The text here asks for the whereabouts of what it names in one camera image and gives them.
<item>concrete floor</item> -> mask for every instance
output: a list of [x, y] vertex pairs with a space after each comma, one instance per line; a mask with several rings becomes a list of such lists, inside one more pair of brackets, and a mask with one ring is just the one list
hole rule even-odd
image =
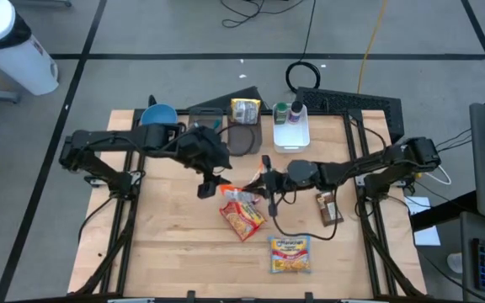
[[[264, 7], [275, 11], [294, 1], [268, 0]], [[236, 0], [227, 2], [247, 12], [254, 9]], [[485, 0], [469, 3], [485, 34]], [[103, 7], [99, 4], [106, 5], [99, 12], [98, 31], [92, 33], [90, 54], [115, 55], [110, 60], [92, 56], [79, 61], [93, 17]], [[77, 129], [104, 129], [112, 109], [144, 108], [151, 93], [159, 102], [181, 109], [252, 85], [268, 104], [291, 100], [284, 72], [293, 60], [286, 54], [302, 51], [312, 9], [312, 1], [306, 0], [284, 14], [259, 15], [236, 29], [225, 29], [221, 21], [237, 16], [217, 0], [74, 0], [72, 8], [59, 3], [15, 5], [40, 43], [61, 58], [57, 60], [61, 78], [54, 93], [41, 97], [24, 93], [21, 104], [0, 103], [0, 278], [63, 104], [72, 103], [62, 132], [68, 135]], [[364, 53], [380, 6], [371, 0], [317, 0], [308, 53]], [[218, 60], [200, 55], [209, 53]], [[222, 54], [234, 53], [245, 60], [222, 59]], [[252, 60], [245, 53], [274, 59]], [[400, 98], [406, 136], [428, 136], [436, 142], [450, 138], [469, 127], [468, 105], [485, 102], [485, 60], [445, 56], [485, 54], [460, 0], [390, 0], [372, 53], [442, 55], [433, 60], [412, 56], [417, 60], [367, 62], [362, 93]], [[117, 54], [179, 55], [121, 60]], [[184, 54], [194, 55], [184, 59]], [[309, 60], [325, 66], [320, 68], [321, 88], [356, 91], [360, 60], [332, 58]], [[74, 77], [80, 77], [76, 90], [71, 85]], [[311, 86], [313, 75], [295, 69], [292, 79]], [[19, 89], [11, 80], [6, 82]], [[474, 189], [471, 148], [460, 148], [441, 155], [452, 186], [422, 180], [449, 199]], [[77, 229], [91, 189], [78, 176], [52, 164], [7, 300], [67, 291]], [[442, 202], [424, 189], [418, 194], [428, 195], [432, 205]], [[459, 223], [438, 229], [442, 246], [421, 251], [451, 274], [445, 256], [460, 251]], [[461, 299], [459, 288], [423, 258], [421, 262], [431, 295]]]

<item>wooden tabletop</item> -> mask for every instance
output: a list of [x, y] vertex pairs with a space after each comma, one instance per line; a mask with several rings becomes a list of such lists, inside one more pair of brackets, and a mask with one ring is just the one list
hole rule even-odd
[[[129, 130], [132, 115], [132, 110], [113, 111], [108, 129]], [[365, 126], [390, 144], [383, 112], [364, 111], [363, 115]], [[181, 116], [179, 120], [185, 122], [188, 116]], [[257, 172], [263, 154], [270, 155], [273, 167], [280, 171], [295, 159], [349, 160], [344, 123], [339, 116], [311, 116], [311, 144], [297, 154], [274, 151], [272, 123], [272, 117], [262, 117], [263, 145], [259, 154], [232, 157], [233, 170], [225, 170], [222, 177], [243, 186]], [[360, 156], [356, 129], [353, 131]], [[376, 136], [369, 133], [367, 140], [370, 152], [382, 148]], [[114, 169], [122, 170], [125, 153], [104, 152], [101, 158]], [[168, 159], [149, 158], [145, 170], [147, 175], [141, 184], [125, 296], [185, 297], [188, 290], [195, 290], [196, 296], [209, 298], [302, 298], [307, 291], [318, 299], [372, 297], [363, 235], [359, 218], [354, 213], [356, 198], [352, 180], [338, 190], [338, 208], [344, 222], [338, 224], [336, 237], [328, 242], [312, 239], [312, 272], [271, 274], [267, 237], [280, 236], [271, 220], [247, 241], [240, 242], [218, 211], [226, 204], [220, 192], [209, 199], [196, 197], [201, 175]], [[316, 193], [316, 190], [299, 192], [294, 205], [280, 205], [278, 222], [286, 232], [307, 231], [330, 236], [333, 227], [322, 226]], [[292, 199], [291, 195], [287, 194], [287, 199]], [[391, 189], [389, 195], [403, 199], [400, 189]], [[88, 213], [107, 196], [106, 188], [93, 189]], [[267, 203], [265, 200], [259, 202], [258, 209], [269, 218]], [[381, 202], [381, 209], [392, 258], [415, 287], [425, 293], [406, 207], [389, 199]], [[83, 230], [69, 291], [82, 286], [105, 255], [114, 211], [115, 203], [95, 216]], [[376, 263], [381, 292], [386, 293], [383, 267], [377, 254]], [[116, 259], [114, 273], [119, 271], [119, 265], [120, 260]], [[110, 289], [114, 290], [116, 275], [112, 277]]]

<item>white cable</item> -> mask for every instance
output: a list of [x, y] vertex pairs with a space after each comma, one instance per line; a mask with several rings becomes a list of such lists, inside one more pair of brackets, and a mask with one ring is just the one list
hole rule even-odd
[[433, 174], [431, 173], [425, 173], [428, 177], [431, 177], [433, 180], [441, 183], [441, 184], [444, 184], [444, 185], [452, 185], [452, 179], [448, 176], [448, 173], [446, 173], [445, 169], [439, 165], [439, 169], [441, 170], [441, 172], [443, 172], [443, 174], [445, 175], [446, 177], [446, 180], [447, 181], [443, 181], [437, 177], [435, 177]]

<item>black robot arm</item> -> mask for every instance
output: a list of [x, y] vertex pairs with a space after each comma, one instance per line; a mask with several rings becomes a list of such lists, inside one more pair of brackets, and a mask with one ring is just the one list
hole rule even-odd
[[77, 130], [65, 139], [59, 163], [67, 170], [84, 170], [108, 184], [112, 195], [132, 194], [132, 175], [117, 172], [95, 156], [95, 152], [140, 152], [147, 157], [171, 158], [202, 173], [198, 187], [201, 199], [215, 195], [216, 185], [229, 181], [215, 176], [215, 167], [232, 168], [226, 143], [212, 129], [184, 125], [142, 125], [128, 131]]
[[[286, 173], [271, 169], [268, 156], [263, 157], [267, 172], [245, 188], [265, 198], [286, 192], [316, 188], [322, 191], [336, 190], [339, 185], [353, 177], [361, 178], [365, 195], [370, 199], [382, 199], [391, 184], [414, 173], [431, 172], [440, 165], [440, 157], [434, 143], [426, 138], [412, 138], [401, 144], [388, 146], [383, 151], [344, 163], [309, 162], [295, 160], [287, 166]], [[274, 203], [270, 203], [269, 215], [276, 215]]]

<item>blue cup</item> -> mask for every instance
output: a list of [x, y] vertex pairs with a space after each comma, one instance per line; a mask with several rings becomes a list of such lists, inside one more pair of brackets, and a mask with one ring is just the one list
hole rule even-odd
[[177, 122], [177, 111], [167, 104], [155, 104], [141, 114], [142, 125]]

